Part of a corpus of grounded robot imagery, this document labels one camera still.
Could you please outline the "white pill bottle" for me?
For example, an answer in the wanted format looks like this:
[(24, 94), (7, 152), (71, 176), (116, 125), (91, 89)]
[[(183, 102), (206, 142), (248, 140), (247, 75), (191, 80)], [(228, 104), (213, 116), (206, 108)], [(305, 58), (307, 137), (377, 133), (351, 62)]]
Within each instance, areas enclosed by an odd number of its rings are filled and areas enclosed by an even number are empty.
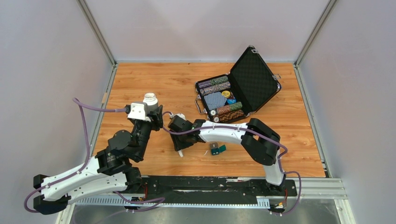
[(146, 113), (154, 111), (158, 108), (158, 99), (153, 92), (148, 92), (144, 95), (143, 102), (147, 105), (146, 106)]

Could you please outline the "teal pill organizer box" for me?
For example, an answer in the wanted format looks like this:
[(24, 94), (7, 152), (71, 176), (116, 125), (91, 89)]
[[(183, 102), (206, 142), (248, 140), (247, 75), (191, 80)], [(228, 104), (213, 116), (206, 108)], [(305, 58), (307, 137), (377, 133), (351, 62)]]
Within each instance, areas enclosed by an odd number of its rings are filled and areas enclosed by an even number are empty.
[(217, 142), (213, 142), (209, 144), (209, 148), (211, 151), (211, 155), (219, 155), (220, 153), (226, 151), (225, 145), (219, 145)]

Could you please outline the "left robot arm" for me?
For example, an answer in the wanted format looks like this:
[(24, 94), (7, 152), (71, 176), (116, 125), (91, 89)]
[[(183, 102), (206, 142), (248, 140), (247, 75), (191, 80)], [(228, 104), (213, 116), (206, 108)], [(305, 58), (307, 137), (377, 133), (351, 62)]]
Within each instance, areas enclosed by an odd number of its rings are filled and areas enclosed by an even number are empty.
[(111, 193), (133, 194), (143, 187), (141, 173), (132, 162), (143, 161), (150, 134), (163, 127), (163, 106), (147, 113), (147, 119), (131, 119), (132, 131), (120, 130), (105, 149), (82, 165), (54, 176), (36, 175), (35, 212), (55, 214), (83, 198)]

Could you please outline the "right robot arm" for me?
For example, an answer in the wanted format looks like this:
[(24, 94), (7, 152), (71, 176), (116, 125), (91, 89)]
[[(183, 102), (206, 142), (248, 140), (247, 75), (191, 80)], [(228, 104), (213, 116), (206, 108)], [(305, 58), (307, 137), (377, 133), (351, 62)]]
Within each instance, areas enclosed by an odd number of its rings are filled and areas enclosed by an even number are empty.
[(263, 166), (267, 190), (278, 195), (285, 189), (285, 177), (281, 164), (280, 135), (259, 119), (247, 123), (224, 124), (197, 119), (193, 123), (175, 115), (164, 128), (173, 140), (176, 151), (186, 149), (198, 142), (224, 142), (242, 146), (249, 156)]

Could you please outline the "blue playing card deck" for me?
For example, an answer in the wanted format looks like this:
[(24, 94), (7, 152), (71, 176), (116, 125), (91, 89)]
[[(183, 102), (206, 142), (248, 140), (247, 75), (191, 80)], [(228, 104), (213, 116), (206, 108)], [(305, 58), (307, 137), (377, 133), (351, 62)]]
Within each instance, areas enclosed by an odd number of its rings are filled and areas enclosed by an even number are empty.
[(219, 107), (223, 107), (226, 104), (227, 98), (224, 97), (221, 92), (214, 92), (204, 96), (205, 103), (208, 110), (214, 110)]

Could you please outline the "blue dealer chip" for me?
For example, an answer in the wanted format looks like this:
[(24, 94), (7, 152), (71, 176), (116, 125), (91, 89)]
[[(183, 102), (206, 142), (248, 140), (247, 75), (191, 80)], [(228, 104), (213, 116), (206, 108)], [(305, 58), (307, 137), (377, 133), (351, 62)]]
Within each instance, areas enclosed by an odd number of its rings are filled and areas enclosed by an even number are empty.
[(236, 102), (237, 102), (237, 100), (236, 100), (236, 99), (234, 99), (234, 98), (228, 98), (226, 102), (227, 102), (227, 103), (230, 105), (230, 104), (234, 104), (234, 103), (236, 103)]

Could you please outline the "yellow dealer chip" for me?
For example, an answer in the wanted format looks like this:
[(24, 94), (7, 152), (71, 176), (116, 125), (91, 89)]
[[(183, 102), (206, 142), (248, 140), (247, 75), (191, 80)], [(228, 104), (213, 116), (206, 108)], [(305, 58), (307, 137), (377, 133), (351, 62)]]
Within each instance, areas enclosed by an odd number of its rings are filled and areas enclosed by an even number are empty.
[(230, 91), (222, 91), (221, 95), (224, 96), (225, 98), (229, 98), (231, 96), (231, 92)]

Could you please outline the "brown poker chip row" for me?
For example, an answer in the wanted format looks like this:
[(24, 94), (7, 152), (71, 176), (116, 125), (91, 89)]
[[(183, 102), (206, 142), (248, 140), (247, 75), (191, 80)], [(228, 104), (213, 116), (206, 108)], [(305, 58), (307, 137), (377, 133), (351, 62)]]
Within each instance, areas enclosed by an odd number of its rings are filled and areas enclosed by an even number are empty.
[(243, 110), (238, 109), (235, 111), (231, 111), (222, 115), (215, 115), (213, 117), (213, 122), (215, 123), (229, 123), (236, 119), (242, 119), (245, 117)]

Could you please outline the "red green chip row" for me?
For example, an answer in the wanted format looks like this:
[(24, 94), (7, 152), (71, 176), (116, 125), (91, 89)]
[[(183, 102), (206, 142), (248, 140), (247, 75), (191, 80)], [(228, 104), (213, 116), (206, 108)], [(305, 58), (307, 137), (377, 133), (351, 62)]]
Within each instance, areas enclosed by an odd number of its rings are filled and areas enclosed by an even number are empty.
[(243, 104), (241, 102), (236, 102), (236, 103), (233, 103), (233, 104), (228, 104), (228, 105), (225, 105), (225, 106), (218, 107), (216, 109), (210, 110), (209, 114), (212, 115), (212, 116), (223, 115), (223, 114), (226, 114), (226, 113), (229, 113), (229, 112), (233, 112), (233, 111), (239, 110), (242, 107), (243, 107)]

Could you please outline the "purple brown chip row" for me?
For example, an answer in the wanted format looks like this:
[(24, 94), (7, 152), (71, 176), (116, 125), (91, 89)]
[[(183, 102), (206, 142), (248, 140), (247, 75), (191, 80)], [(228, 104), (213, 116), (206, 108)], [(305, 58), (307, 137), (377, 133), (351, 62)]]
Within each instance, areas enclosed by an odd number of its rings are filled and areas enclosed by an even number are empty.
[(224, 82), (220, 84), (216, 84), (213, 86), (209, 86), (203, 89), (200, 89), (201, 95), (205, 96), (214, 92), (222, 91), (231, 88), (230, 82)]

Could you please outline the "purple green chip row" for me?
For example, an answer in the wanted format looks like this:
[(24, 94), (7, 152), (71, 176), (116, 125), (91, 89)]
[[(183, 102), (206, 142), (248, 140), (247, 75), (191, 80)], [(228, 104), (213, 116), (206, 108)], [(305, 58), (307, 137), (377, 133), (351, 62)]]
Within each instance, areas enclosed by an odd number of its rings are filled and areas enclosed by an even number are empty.
[(221, 83), (225, 83), (225, 82), (228, 82), (228, 77), (227, 76), (222, 76), (222, 77), (213, 78), (213, 79), (210, 79), (210, 80), (207, 80), (207, 81), (203, 81), (203, 82), (198, 84), (198, 87), (200, 89), (203, 89), (203, 88), (207, 88), (207, 87), (214, 86), (214, 85), (221, 84)]

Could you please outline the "black poker chip case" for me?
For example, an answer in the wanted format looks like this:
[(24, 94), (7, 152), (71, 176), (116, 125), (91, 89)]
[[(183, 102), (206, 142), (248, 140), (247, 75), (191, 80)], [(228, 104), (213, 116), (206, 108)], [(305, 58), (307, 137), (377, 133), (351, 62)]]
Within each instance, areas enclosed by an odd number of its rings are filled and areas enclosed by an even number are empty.
[(209, 114), (210, 111), (205, 103), (204, 96), (200, 93), (198, 84), (222, 76), (227, 76), (228, 82), (231, 84), (231, 88), (222, 91), (230, 91), (231, 96), (229, 98), (234, 98), (237, 102), (243, 104), (241, 110), (245, 114), (244, 118), (260, 110), (282, 88), (278, 78), (270, 70), (258, 50), (254, 46), (249, 45), (228, 73), (199, 80), (195, 83), (195, 91), (197, 92), (195, 104), (198, 112), (201, 115), (206, 115), (212, 122), (214, 116)]

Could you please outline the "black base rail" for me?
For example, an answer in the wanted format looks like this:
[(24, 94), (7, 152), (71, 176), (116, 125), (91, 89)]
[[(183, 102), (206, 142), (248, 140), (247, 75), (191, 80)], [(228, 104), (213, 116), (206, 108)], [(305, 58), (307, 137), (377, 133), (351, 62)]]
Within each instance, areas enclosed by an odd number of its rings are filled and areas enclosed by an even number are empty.
[(274, 198), (287, 202), (301, 198), (300, 181), (283, 178), (279, 186), (258, 177), (161, 176), (134, 178), (124, 194), (142, 194), (145, 199), (164, 197), (165, 203), (253, 205), (257, 199)]

